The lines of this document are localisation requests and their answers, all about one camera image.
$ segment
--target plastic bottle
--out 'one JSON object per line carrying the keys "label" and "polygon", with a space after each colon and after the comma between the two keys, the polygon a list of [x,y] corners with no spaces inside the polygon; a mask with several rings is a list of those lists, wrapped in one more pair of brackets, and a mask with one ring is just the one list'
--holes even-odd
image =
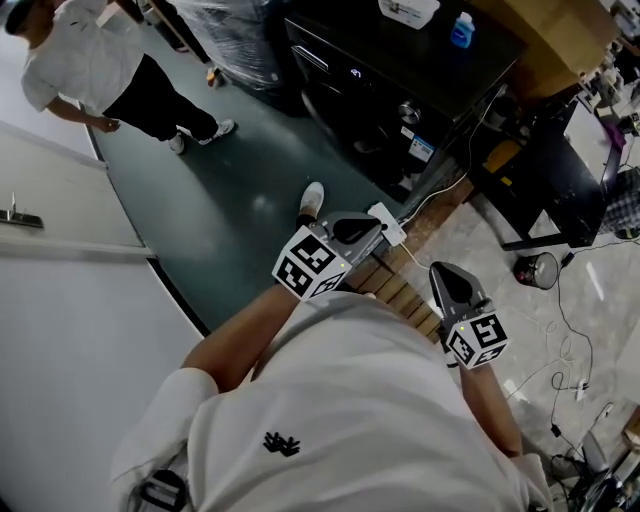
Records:
{"label": "plastic bottle", "polygon": [[473,18],[469,13],[463,12],[453,26],[451,42],[460,48],[469,48],[475,30]]}

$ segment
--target plaid fabric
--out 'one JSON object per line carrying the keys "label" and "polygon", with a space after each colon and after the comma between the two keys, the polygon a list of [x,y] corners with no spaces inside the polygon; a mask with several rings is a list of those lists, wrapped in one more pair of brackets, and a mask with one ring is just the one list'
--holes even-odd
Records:
{"label": "plaid fabric", "polygon": [[640,228],[640,168],[618,174],[613,199],[609,203],[600,233]]}

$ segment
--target door handle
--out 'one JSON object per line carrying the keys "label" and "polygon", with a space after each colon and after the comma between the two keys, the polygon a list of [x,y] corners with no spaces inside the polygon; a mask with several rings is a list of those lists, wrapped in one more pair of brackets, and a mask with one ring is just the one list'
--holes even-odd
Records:
{"label": "door handle", "polygon": [[291,49],[296,52],[300,57],[308,60],[311,64],[319,67],[325,73],[329,72],[329,64],[323,61],[320,57],[317,57],[309,50],[307,50],[304,46],[300,46],[299,44],[292,46]]}
{"label": "door handle", "polygon": [[37,215],[18,213],[15,192],[11,194],[11,209],[0,210],[0,222],[4,222],[5,224],[14,224],[17,226],[28,226],[30,228],[44,228],[42,218]]}

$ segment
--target black hair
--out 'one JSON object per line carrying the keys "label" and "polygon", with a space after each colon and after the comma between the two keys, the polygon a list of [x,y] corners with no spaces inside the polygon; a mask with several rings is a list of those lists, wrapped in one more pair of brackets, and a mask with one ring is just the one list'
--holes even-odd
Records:
{"label": "black hair", "polygon": [[7,23],[4,26],[7,34],[12,36],[18,35],[22,30],[22,25],[29,15],[31,7],[35,4],[34,0],[22,0],[17,3],[7,17]]}

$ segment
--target wrist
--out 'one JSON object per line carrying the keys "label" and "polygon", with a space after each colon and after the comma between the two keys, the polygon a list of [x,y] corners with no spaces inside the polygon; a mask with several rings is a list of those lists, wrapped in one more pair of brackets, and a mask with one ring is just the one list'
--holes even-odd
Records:
{"label": "wrist", "polygon": [[491,368],[491,363],[483,364],[482,366],[478,366],[477,368],[465,368],[463,365],[460,365],[460,373],[464,373],[469,377],[480,377],[482,375],[490,375],[493,373],[493,368]]}
{"label": "wrist", "polygon": [[87,115],[87,118],[84,122],[84,124],[86,124],[87,126],[91,126],[92,128],[98,128],[99,127],[99,122],[101,118],[96,117],[96,116],[90,116]]}

